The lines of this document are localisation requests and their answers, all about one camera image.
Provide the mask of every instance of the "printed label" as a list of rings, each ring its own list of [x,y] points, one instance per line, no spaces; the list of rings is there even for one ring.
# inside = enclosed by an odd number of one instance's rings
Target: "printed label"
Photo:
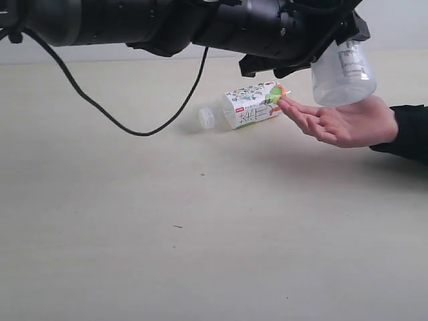
[[[343,74],[347,78],[366,75],[366,65],[360,54],[358,42],[347,41],[339,46],[339,58]]]
[[[236,128],[261,122],[281,114],[278,100],[287,92],[278,82],[265,82],[226,93],[235,108]]]

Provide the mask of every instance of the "hand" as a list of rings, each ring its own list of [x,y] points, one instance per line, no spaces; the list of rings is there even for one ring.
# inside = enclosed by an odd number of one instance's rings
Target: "hand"
[[[351,105],[321,108],[282,96],[278,106],[303,133],[341,148],[388,143],[398,135],[394,112],[376,96]]]

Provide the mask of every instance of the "clear plastic bottle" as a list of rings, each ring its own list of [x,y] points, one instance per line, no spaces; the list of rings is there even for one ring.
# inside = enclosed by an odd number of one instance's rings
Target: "clear plastic bottle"
[[[270,81],[228,92],[213,107],[199,111],[199,122],[204,129],[224,125],[238,129],[261,122],[282,113],[278,100],[287,92],[277,81]]]
[[[315,102],[321,106],[341,106],[359,102],[377,88],[367,57],[358,41],[335,41],[312,64]]]

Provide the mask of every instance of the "white bottle cap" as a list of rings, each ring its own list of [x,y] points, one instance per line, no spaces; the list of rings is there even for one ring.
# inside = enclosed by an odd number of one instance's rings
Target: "white bottle cap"
[[[199,110],[199,122],[201,123],[204,129],[214,128],[215,119],[213,111],[208,108],[202,108]]]

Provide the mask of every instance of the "background wall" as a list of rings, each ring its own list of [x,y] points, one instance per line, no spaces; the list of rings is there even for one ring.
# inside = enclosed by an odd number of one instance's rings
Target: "background wall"
[[[426,0],[364,0],[358,12],[367,20],[372,39],[366,47],[382,49],[428,49],[428,2]],[[158,59],[142,50],[133,50],[125,45],[97,45],[88,47],[57,48],[68,62],[100,60]],[[188,47],[176,58],[201,56],[203,48]],[[212,50],[213,56],[236,56],[236,53]],[[0,43],[0,64],[48,62],[49,58],[27,39],[24,45]]]

